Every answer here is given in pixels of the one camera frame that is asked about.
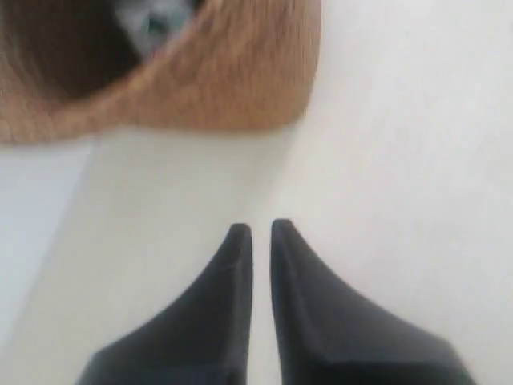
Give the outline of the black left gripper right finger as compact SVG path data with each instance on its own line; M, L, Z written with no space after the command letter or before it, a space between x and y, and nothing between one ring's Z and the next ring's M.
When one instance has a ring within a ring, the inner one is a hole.
M465 384L444 339L341 280L290 220L271 228L270 282L283 384Z

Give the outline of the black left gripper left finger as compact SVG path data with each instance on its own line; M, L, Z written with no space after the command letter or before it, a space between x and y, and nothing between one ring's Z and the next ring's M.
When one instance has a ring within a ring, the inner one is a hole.
M91 357L79 384L245 384L252 234L232 225L197 279L166 309Z

